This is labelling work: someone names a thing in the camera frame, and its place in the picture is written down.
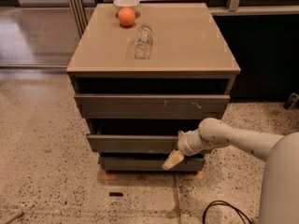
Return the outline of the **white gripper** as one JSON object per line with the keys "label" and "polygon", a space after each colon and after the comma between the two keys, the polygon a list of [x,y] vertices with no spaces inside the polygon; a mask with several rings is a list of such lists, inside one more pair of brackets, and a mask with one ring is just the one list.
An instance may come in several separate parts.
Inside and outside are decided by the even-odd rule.
{"label": "white gripper", "polygon": [[199,130],[178,131],[178,150],[173,150],[163,164],[163,169],[168,171],[181,163],[185,156],[193,156],[201,152],[210,151],[208,141],[203,139]]}

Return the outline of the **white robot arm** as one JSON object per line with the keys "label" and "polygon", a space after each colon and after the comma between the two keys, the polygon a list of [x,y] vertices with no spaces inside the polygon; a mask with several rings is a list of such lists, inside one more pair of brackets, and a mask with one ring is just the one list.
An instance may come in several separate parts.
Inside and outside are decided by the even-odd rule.
{"label": "white robot arm", "polygon": [[204,150],[234,146],[265,162],[258,224],[299,224],[299,132],[287,135],[233,128],[219,119],[203,119],[194,131],[178,134],[163,168]]}

